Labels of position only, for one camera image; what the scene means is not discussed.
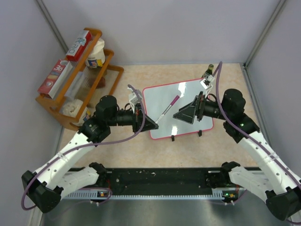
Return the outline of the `pink framed whiteboard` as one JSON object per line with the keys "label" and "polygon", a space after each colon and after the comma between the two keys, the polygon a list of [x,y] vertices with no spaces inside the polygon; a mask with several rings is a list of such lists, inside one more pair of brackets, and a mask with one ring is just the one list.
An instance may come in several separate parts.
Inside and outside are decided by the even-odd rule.
{"label": "pink framed whiteboard", "polygon": [[180,108],[192,102],[201,91],[205,89],[200,84],[200,79],[144,88],[145,111],[154,121],[162,115],[175,97],[179,96],[179,99],[158,122],[158,129],[150,131],[150,137],[156,140],[211,130],[214,127],[214,121],[210,117],[205,116],[201,121],[195,119],[193,124],[173,118]]}

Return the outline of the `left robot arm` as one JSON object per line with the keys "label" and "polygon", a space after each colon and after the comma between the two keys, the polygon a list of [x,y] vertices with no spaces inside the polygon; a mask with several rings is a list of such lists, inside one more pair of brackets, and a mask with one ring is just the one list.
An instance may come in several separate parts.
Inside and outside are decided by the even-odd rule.
{"label": "left robot arm", "polygon": [[145,113],[141,100],[126,110],[119,108],[114,96],[103,96],[94,115],[84,122],[61,151],[42,167],[34,172],[28,170],[21,176],[24,187],[22,208],[28,210],[24,201],[29,197],[42,213],[48,213],[72,192],[93,184],[103,186],[107,176],[101,164],[92,163],[73,175],[66,173],[85,154],[103,144],[113,126],[132,126],[135,136],[158,129],[158,124]]}

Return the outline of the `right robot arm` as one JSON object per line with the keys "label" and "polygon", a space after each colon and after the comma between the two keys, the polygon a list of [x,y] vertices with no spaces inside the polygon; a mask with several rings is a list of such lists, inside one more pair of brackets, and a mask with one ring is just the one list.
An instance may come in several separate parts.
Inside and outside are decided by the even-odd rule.
{"label": "right robot arm", "polygon": [[258,164],[265,179],[257,177],[240,164],[225,162],[220,182],[224,186],[239,185],[258,198],[279,220],[287,220],[301,212],[301,178],[293,173],[265,140],[260,128],[244,112],[246,101],[237,89],[228,89],[222,100],[211,101],[203,92],[180,108],[174,119],[193,124],[208,116],[224,120],[223,127],[233,140],[242,146]]}

